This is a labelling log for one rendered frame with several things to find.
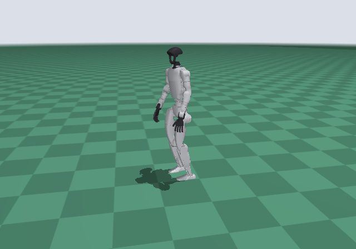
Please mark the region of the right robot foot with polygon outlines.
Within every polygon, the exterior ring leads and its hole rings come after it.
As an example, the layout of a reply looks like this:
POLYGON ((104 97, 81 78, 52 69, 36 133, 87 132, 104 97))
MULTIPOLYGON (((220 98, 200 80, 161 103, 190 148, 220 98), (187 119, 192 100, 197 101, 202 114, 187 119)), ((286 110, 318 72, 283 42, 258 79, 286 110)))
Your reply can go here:
POLYGON ((182 166, 182 168, 180 168, 179 166, 174 167, 173 169, 169 170, 169 173, 175 173, 175 172, 180 172, 180 171, 184 171, 184 167, 182 166))

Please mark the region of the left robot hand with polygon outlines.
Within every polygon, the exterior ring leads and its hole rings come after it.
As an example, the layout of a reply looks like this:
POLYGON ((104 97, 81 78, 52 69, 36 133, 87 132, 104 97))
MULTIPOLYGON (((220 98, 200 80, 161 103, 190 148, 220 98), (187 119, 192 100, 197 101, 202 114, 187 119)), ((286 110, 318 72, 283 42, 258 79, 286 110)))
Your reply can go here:
POLYGON ((175 131, 176 131, 176 128, 177 128, 177 132, 178 132, 178 129, 179 129, 179 132, 180 130, 183 132, 183 125, 184 125, 184 122, 183 122, 183 119, 185 118, 185 113, 184 113, 184 117, 179 117, 178 115, 178 119, 176 120, 176 122, 172 125, 174 127, 174 125, 176 124, 175 126, 175 131), (182 126, 182 127, 181 127, 182 126))

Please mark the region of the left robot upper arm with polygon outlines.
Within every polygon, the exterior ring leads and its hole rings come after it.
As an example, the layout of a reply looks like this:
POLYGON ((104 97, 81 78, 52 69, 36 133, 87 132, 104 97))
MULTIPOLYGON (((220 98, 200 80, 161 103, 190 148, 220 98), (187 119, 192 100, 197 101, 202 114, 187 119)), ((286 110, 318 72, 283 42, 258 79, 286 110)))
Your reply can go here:
MULTIPOLYGON (((190 92, 190 96, 191 96, 190 72, 186 69, 181 69, 180 77, 182 78, 184 88, 186 89, 186 91, 190 92)), ((183 96, 184 96, 184 93, 183 93, 183 96)))

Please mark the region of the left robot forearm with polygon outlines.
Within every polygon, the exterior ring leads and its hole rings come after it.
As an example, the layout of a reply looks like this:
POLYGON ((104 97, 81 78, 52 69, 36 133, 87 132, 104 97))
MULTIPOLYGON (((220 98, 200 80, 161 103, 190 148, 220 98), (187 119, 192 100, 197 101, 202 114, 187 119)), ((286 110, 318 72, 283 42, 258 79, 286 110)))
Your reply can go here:
POLYGON ((189 103, 190 103, 190 92, 186 91, 186 92, 184 92, 184 99, 182 99, 179 117, 182 117, 182 118, 184 117, 184 113, 186 112, 186 108, 189 103))

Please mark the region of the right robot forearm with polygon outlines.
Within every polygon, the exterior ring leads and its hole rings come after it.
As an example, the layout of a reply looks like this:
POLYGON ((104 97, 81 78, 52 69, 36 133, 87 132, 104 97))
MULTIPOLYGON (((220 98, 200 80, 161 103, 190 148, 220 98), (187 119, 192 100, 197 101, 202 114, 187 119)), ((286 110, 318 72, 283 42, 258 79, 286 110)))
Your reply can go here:
MULTIPOLYGON (((163 89, 163 91, 162 91, 162 95, 161 95, 161 97, 160 97, 160 99, 159 99, 159 104, 160 104, 160 108, 162 108, 163 107, 163 104, 164 104, 164 102, 165 102, 165 100, 166 100, 166 97, 168 96, 168 93, 166 93, 165 91, 164 91, 164 89, 163 89)), ((158 104, 157 103, 157 104, 158 104)), ((156 105, 157 106, 157 105, 156 105)))

